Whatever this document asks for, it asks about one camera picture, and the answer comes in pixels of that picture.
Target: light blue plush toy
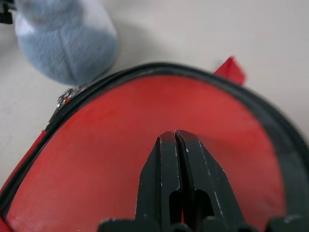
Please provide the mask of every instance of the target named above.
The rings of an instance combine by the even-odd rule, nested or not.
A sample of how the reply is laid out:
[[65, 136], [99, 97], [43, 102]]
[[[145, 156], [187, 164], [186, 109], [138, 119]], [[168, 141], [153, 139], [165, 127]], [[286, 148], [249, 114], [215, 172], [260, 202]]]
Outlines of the light blue plush toy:
[[92, 82], [115, 59], [116, 30], [98, 0], [16, 0], [16, 34], [28, 61], [68, 85]]

